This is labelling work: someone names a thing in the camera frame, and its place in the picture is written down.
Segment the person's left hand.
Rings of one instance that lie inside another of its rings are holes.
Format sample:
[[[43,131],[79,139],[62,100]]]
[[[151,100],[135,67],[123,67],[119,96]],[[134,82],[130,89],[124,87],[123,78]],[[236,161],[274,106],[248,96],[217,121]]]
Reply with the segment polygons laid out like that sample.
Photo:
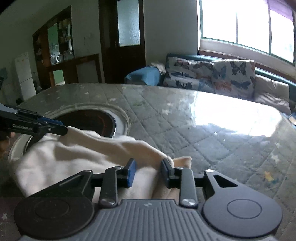
[[[8,149],[15,142],[16,133],[7,133],[1,137],[0,155],[1,159],[8,153]]]

